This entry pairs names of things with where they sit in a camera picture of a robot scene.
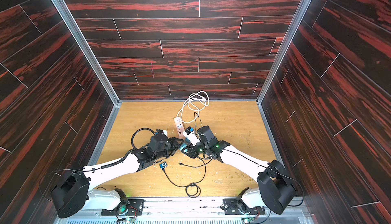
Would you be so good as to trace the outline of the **blue mp3 player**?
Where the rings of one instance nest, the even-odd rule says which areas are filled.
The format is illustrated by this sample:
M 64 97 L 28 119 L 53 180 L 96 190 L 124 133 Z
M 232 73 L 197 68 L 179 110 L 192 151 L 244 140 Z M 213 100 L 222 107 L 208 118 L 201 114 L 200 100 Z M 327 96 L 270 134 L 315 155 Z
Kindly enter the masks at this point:
M 163 170 L 168 166 L 168 164 L 166 162 L 163 162 L 163 163 L 160 163 L 159 166 Z

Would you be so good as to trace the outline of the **teal charger with cable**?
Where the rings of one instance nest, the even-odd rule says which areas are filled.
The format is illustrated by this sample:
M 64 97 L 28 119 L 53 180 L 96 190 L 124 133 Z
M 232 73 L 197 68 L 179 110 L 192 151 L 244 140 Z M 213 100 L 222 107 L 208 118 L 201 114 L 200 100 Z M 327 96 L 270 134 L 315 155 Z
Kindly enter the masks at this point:
M 186 143 L 182 143 L 182 145 L 180 146 L 179 150 L 182 151 L 186 146 L 187 146 Z

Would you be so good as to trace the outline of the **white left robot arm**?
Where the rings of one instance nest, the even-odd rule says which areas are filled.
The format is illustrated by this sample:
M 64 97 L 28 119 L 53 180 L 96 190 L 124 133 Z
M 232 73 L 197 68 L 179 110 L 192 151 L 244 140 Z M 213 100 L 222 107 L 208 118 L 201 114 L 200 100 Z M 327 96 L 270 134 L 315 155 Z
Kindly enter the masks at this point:
M 101 191 L 95 188 L 120 176 L 148 168 L 160 158 L 169 158 L 182 142 L 182 139 L 157 132 L 148 144 L 129 150 L 119 159 L 63 173 L 51 191 L 58 217 L 64 219 L 87 209 L 115 209 L 125 195 L 119 190 Z

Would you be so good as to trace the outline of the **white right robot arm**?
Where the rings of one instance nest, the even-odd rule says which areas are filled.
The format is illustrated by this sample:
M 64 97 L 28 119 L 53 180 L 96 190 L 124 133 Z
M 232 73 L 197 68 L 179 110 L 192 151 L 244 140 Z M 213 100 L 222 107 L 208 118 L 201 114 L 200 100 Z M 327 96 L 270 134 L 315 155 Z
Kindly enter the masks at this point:
M 244 189 L 236 198 L 242 213 L 249 213 L 255 207 L 267 207 L 276 214 L 282 214 L 296 195 L 293 179 L 277 160 L 262 161 L 249 156 L 226 141 L 219 141 L 209 126 L 195 131 L 192 127 L 182 132 L 185 142 L 180 147 L 183 154 L 196 158 L 206 154 L 212 159 L 235 167 L 258 183 L 258 188 Z

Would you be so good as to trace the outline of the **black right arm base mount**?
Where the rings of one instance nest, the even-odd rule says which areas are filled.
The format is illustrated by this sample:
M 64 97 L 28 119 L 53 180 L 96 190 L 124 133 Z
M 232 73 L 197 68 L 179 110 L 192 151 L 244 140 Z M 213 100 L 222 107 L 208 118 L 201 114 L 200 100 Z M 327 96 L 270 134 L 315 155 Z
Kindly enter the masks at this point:
M 259 193 L 259 190 L 247 187 L 237 197 L 223 199 L 220 209 L 224 211 L 225 215 L 264 215 L 264 206 L 250 208 L 244 201 L 245 196 L 247 200 L 250 195 L 255 193 Z

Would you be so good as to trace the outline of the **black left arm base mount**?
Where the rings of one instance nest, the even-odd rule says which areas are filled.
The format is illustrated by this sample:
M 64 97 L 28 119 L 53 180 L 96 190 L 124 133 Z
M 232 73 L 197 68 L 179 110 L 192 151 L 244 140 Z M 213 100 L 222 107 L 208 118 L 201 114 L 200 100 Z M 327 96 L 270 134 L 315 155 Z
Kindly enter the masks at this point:
M 123 190 L 115 188 L 120 203 L 114 209 L 103 209 L 102 216 L 139 216 L 142 215 L 145 200 L 128 198 Z

